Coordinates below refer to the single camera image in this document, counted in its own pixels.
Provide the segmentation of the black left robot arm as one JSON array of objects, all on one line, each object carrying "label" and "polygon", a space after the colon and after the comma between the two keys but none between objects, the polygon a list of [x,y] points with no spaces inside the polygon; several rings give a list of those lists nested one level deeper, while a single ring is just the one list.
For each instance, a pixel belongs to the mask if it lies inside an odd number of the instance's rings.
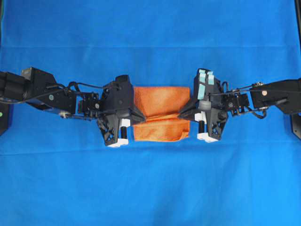
[{"label": "black left robot arm", "polygon": [[95,120],[108,147],[128,145],[127,128],[146,121],[134,102],[134,88],[128,75],[121,75],[101,87],[102,94],[83,92],[79,82],[67,86],[54,76],[30,67],[21,75],[0,73],[0,132],[9,128],[11,106],[26,103],[63,119]]}]

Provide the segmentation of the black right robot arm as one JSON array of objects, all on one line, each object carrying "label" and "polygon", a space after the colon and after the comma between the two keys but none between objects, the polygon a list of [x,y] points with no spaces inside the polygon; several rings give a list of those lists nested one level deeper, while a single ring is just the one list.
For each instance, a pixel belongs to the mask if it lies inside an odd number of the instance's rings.
[{"label": "black right robot arm", "polygon": [[195,80],[193,96],[180,110],[179,118],[198,123],[199,140],[219,141],[228,115],[251,113],[259,119],[267,116],[270,106],[276,106],[291,120],[292,132],[301,136],[301,81],[284,80],[252,84],[246,89],[229,90],[227,82]]}]

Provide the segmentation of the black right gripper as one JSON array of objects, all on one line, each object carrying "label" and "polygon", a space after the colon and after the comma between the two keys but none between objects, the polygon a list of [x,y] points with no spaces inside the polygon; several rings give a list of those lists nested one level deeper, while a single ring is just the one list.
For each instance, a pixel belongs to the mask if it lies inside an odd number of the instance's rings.
[{"label": "black right gripper", "polygon": [[189,100],[180,110],[178,118],[198,122],[197,139],[207,143],[221,140],[228,113],[216,108],[200,112],[198,105],[199,100]]}]

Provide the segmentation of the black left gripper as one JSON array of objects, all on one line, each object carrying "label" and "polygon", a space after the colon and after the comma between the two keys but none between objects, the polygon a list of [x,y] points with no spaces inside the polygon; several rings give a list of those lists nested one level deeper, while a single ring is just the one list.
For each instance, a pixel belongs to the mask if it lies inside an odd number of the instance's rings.
[{"label": "black left gripper", "polygon": [[144,114],[126,103],[102,103],[97,125],[107,147],[128,145],[127,128],[146,121]]}]

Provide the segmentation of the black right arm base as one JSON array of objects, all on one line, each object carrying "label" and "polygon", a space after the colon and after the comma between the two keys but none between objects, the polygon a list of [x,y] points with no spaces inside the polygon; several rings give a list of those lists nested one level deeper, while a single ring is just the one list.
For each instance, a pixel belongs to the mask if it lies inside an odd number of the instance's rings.
[{"label": "black right arm base", "polygon": [[301,116],[297,114],[290,115],[292,133],[301,140]]}]

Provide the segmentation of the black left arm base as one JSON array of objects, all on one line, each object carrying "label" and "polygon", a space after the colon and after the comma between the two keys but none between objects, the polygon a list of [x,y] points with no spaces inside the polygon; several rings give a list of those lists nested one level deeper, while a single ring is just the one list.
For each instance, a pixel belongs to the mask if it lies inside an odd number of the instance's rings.
[{"label": "black left arm base", "polygon": [[2,136],[12,124],[13,105],[0,104],[0,135]]}]

